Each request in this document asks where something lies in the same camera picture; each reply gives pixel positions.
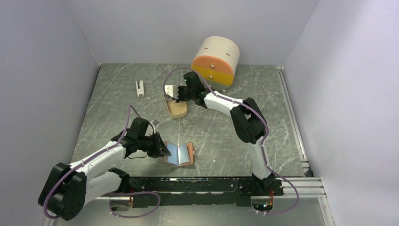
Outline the pink card holder wallet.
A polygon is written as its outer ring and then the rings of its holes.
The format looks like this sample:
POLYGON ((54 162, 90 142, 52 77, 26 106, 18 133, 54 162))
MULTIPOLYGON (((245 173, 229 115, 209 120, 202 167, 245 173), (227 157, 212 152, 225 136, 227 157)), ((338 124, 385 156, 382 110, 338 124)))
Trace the pink card holder wallet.
POLYGON ((194 164, 194 147, 192 143, 174 145, 166 143, 167 149, 171 152, 170 156, 165 156, 164 161, 176 167, 194 164))

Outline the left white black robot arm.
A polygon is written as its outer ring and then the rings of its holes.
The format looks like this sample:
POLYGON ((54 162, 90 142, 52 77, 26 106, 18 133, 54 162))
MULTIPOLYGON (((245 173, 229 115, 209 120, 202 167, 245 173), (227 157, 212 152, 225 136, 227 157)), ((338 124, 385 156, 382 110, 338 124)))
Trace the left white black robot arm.
POLYGON ((140 117, 93 154, 73 163, 55 165, 40 193, 38 203, 49 219, 71 220, 84 205, 105 194, 130 195, 130 175, 112 165, 136 151, 148 157, 170 156, 171 152, 154 126, 140 117))

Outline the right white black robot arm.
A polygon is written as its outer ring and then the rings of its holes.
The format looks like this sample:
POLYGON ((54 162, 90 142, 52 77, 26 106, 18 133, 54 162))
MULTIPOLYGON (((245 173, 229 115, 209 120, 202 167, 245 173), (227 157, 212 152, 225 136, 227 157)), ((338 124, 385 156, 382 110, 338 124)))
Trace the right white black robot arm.
POLYGON ((249 145, 254 190, 260 195, 267 194, 276 176, 272 172, 264 145, 269 134, 268 125, 255 100, 250 97, 235 99, 223 95, 203 84, 195 72, 186 73, 184 81, 185 85, 166 86, 165 92, 176 102, 193 101, 198 106, 230 116, 238 138, 249 145))

